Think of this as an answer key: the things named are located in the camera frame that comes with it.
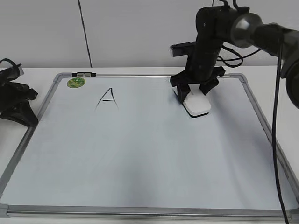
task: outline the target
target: white table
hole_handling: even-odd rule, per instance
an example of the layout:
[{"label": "white table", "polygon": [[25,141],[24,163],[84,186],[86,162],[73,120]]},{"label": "white table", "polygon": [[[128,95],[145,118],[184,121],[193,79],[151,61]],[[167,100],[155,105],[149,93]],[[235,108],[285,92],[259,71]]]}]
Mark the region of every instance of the white table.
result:
[{"label": "white table", "polygon": [[[60,72],[96,72],[106,74],[175,74],[183,68],[47,68],[47,69],[24,69],[25,75],[17,81],[26,83],[31,88],[34,88],[38,93],[35,101],[31,102],[33,111],[37,113],[38,108],[45,97],[53,78]],[[243,66],[236,69],[227,69],[227,73],[239,72],[246,75],[249,85],[257,98],[267,120],[271,124],[272,107],[274,98],[274,86],[276,67],[275,66]],[[3,173],[11,156],[13,155],[18,142],[26,131],[25,127],[19,124],[0,120],[0,175]],[[296,149],[299,145],[299,139],[296,138],[296,133],[299,131],[299,110],[290,102],[286,90],[285,80],[281,82],[280,102],[278,107],[278,141],[289,160],[289,163],[296,174],[299,176],[299,164],[296,163],[296,158],[299,151]],[[0,219],[0,223],[132,223],[124,220],[70,220],[70,219],[38,219],[38,218],[10,218]],[[176,223],[178,221],[142,221],[155,223]]]}]

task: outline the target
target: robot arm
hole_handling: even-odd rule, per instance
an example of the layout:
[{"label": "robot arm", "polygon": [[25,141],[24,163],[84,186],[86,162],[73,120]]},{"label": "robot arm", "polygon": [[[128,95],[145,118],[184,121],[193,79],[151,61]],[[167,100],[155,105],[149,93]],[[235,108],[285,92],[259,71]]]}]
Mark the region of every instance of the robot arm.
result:
[{"label": "robot arm", "polygon": [[273,56],[278,56],[282,47],[281,78],[286,78],[288,95],[299,108],[299,31],[263,24],[248,7],[232,9],[223,2],[223,6],[198,11],[195,42],[171,46],[173,56],[188,55],[185,70],[171,78],[172,86],[178,88],[179,101],[182,103],[190,92],[188,84],[200,84],[205,95],[218,84],[217,77],[225,71],[215,64],[223,43],[228,42],[239,48],[253,45]]}]

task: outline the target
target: white wall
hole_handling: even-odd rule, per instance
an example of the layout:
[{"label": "white wall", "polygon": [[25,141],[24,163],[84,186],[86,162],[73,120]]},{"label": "white wall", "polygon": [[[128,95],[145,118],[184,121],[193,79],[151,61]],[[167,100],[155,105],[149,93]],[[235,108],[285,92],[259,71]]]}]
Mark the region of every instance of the white wall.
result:
[{"label": "white wall", "polygon": [[0,58],[24,67],[88,67],[76,0],[0,0]]},{"label": "white wall", "polygon": [[[194,41],[195,16],[212,0],[81,0],[94,67],[184,66],[169,46]],[[238,0],[264,23],[299,30],[299,0]],[[88,67],[77,0],[0,0],[0,57],[24,67]],[[242,55],[254,47],[237,49]],[[234,57],[225,51],[225,58]],[[272,65],[264,52],[245,65]]]}]

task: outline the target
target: aluminum frame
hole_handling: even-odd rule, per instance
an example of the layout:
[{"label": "aluminum frame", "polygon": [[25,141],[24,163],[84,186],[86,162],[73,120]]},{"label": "aluminum frame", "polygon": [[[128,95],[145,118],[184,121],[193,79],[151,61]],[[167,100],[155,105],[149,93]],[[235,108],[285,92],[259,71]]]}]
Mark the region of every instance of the aluminum frame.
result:
[{"label": "aluminum frame", "polygon": [[[171,75],[119,75],[97,74],[96,77],[170,77]],[[51,101],[60,81],[72,77],[71,73],[56,75],[51,88],[42,102],[37,118],[43,116]],[[256,115],[272,144],[272,130],[265,118],[248,81],[243,74],[231,73],[221,78],[238,78],[256,112]],[[0,198],[13,174],[18,162],[24,154],[26,147],[35,131],[29,127],[24,134],[19,146],[0,178]],[[287,176],[290,186],[299,202],[299,183],[290,167],[278,142],[278,160]],[[292,223],[299,223],[299,209],[287,210],[287,215]],[[0,204],[0,217],[99,217],[99,218],[142,218],[142,219],[196,219],[196,220],[238,220],[238,221],[283,221],[281,210],[239,210],[239,209],[182,209],[182,208],[124,208],[124,207],[74,207],[74,206],[32,206],[32,205],[6,205]]]}]

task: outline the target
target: green sticker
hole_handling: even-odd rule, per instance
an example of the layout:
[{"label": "green sticker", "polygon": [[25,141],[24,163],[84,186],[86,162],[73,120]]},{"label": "green sticker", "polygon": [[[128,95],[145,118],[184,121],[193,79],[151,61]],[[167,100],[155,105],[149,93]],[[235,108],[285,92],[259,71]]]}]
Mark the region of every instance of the green sticker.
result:
[{"label": "green sticker", "polygon": [[79,88],[85,84],[85,79],[83,78],[72,78],[67,82],[67,86],[70,88]]}]

